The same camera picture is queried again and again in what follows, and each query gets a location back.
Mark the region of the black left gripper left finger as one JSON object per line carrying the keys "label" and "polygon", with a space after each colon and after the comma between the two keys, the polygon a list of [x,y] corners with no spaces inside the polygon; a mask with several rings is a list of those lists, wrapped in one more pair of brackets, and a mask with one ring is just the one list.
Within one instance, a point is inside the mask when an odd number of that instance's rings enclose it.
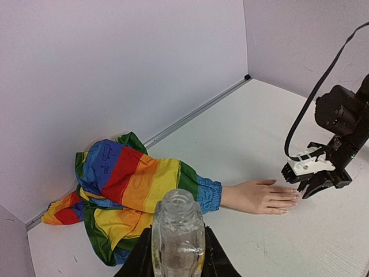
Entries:
{"label": "black left gripper left finger", "polygon": [[151,239],[152,229],[145,228],[124,265],[114,277],[153,276]]}

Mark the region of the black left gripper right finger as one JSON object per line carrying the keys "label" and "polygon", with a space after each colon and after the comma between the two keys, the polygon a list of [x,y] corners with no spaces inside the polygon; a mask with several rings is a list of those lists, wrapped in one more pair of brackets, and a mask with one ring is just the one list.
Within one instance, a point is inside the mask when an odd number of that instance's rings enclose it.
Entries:
{"label": "black left gripper right finger", "polygon": [[213,230],[205,227],[205,259],[203,276],[208,277],[241,277],[221,247]]}

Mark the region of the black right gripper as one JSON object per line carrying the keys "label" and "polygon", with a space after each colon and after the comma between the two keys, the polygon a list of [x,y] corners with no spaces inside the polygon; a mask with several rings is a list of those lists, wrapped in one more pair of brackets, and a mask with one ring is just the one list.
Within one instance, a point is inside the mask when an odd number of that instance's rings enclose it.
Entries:
{"label": "black right gripper", "polygon": [[316,173],[303,180],[298,186],[298,192],[303,192],[302,199],[308,199],[331,186],[341,189],[352,182],[345,168],[362,148],[363,138],[334,135],[327,146],[329,147],[327,160],[335,169],[326,173]]}

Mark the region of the clear nail polish bottle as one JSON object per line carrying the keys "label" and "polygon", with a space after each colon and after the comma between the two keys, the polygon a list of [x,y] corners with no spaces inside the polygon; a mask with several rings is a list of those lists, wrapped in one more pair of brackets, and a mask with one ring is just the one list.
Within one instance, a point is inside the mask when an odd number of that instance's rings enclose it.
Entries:
{"label": "clear nail polish bottle", "polygon": [[190,192],[174,189],[157,203],[151,243],[154,276],[201,276],[205,225]]}

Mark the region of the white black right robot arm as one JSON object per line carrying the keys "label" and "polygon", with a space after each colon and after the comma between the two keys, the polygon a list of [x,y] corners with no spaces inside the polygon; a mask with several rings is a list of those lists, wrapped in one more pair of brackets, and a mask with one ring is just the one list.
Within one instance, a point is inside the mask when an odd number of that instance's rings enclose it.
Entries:
{"label": "white black right robot arm", "polygon": [[327,144],[326,159],[335,170],[320,171],[302,181],[298,191],[305,191],[304,199],[329,187],[340,189],[352,182],[346,166],[368,140],[368,76],[356,93],[335,85],[329,93],[318,97],[315,104],[316,123],[334,134]]}

